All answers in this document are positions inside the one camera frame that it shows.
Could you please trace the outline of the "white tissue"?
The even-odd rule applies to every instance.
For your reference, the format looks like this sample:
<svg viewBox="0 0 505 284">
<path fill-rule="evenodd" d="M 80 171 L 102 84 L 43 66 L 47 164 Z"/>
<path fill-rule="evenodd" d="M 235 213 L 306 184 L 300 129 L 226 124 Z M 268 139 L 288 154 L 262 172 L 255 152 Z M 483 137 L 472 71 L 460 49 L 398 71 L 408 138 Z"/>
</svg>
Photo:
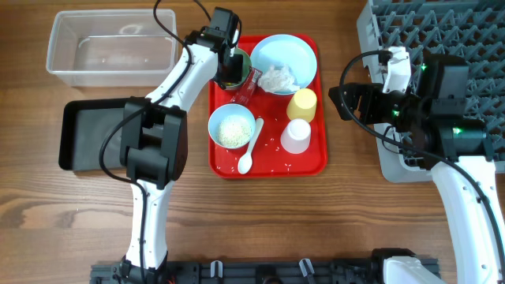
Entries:
<svg viewBox="0 0 505 284">
<path fill-rule="evenodd" d="M 288 65 L 281 68 L 271 65 L 269 70 L 260 76 L 258 86 L 270 93 L 296 92 L 300 89 L 295 84 L 295 77 L 290 73 Z"/>
</svg>

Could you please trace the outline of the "light blue bowl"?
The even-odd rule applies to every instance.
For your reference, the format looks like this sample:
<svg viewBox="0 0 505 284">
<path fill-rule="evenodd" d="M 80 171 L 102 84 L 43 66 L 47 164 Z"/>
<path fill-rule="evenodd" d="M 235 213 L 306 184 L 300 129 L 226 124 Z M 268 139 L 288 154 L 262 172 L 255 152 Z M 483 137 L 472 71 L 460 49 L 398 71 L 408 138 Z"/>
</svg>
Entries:
<svg viewBox="0 0 505 284">
<path fill-rule="evenodd" d="M 250 126 L 252 128 L 252 135 L 250 137 L 250 140 L 254 134 L 255 127 L 256 127 L 256 119 L 255 119 L 254 115 L 245 106 L 242 106 L 242 105 L 236 104 L 236 103 L 228 103 L 228 104 L 218 107 L 216 110 L 214 110 L 214 112 L 211 114 L 211 116 L 208 120 L 208 133 L 209 133 L 210 138 L 217 145 L 219 145 L 222 148 L 225 148 L 225 147 L 223 147 L 218 142 L 218 139 L 217 139 L 218 126 L 219 126 L 219 123 L 229 115 L 239 115 L 239 116 L 244 117 L 248 121 L 248 123 L 250 124 Z"/>
</svg>

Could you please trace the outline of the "white rice pile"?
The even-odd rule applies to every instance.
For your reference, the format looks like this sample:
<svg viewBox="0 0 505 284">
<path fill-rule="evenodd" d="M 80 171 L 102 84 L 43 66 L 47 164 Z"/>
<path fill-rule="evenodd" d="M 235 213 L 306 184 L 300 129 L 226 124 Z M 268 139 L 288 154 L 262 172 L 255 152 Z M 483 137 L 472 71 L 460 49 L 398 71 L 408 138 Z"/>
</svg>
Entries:
<svg viewBox="0 0 505 284">
<path fill-rule="evenodd" d="M 249 142 L 252 133 L 252 128 L 244 117 L 229 115 L 219 123 L 217 139 L 225 148 L 239 148 Z"/>
</svg>

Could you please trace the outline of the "red snack wrapper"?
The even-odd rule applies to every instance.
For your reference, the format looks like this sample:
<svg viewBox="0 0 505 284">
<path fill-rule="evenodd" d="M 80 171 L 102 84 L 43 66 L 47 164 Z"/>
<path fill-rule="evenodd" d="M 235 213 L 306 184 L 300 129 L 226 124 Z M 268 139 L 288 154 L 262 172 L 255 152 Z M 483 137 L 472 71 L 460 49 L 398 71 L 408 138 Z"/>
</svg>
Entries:
<svg viewBox="0 0 505 284">
<path fill-rule="evenodd" d="M 245 79 L 245 82 L 242 84 L 240 89 L 234 94 L 231 99 L 232 103 L 240 104 L 242 106 L 246 106 L 249 104 L 249 101 L 253 97 L 256 88 L 257 82 L 260 79 L 263 73 L 253 67 L 249 68 L 249 74 Z"/>
</svg>

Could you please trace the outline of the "light blue plate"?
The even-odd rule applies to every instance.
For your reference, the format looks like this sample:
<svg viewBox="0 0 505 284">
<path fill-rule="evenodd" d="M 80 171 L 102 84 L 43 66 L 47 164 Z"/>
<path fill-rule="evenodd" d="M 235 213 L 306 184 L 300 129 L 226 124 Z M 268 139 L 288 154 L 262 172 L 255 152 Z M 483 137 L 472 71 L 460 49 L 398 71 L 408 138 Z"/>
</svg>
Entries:
<svg viewBox="0 0 505 284">
<path fill-rule="evenodd" d="M 270 66 L 288 65 L 295 84 L 307 88 L 316 76 L 317 60 L 309 44 L 295 35 L 271 35 L 261 40 L 250 55 L 252 67 L 266 73 Z M 275 95 L 292 95 L 295 92 L 275 92 Z"/>
</svg>

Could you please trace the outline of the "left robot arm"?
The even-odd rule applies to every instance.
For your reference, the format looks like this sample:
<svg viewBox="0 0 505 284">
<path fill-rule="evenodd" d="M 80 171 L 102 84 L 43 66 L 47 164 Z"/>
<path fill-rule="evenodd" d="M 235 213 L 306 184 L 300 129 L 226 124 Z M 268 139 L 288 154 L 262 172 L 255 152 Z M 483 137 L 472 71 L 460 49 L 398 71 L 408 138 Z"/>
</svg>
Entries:
<svg viewBox="0 0 505 284">
<path fill-rule="evenodd" d="M 119 156 L 133 190 L 133 228 L 114 275 L 120 283 L 167 281 L 166 214 L 188 155 L 187 113 L 208 81 L 223 87 L 241 79 L 240 35 L 239 16 L 215 8 L 208 26 L 185 37 L 161 85 L 125 104 Z"/>
</svg>

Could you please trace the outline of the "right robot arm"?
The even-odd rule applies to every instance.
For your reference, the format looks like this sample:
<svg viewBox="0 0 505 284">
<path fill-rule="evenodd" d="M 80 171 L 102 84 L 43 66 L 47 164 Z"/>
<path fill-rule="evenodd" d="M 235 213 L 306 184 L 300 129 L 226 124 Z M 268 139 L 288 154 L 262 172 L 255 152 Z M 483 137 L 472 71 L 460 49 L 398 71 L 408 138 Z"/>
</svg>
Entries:
<svg viewBox="0 0 505 284">
<path fill-rule="evenodd" d="M 344 121 L 423 157 L 443 201 L 463 283 L 504 281 L 504 221 L 496 192 L 492 139 L 484 122 L 466 118 L 469 66 L 454 55 L 429 54 L 410 93 L 404 51 L 376 50 L 384 84 L 347 83 L 328 95 Z"/>
</svg>

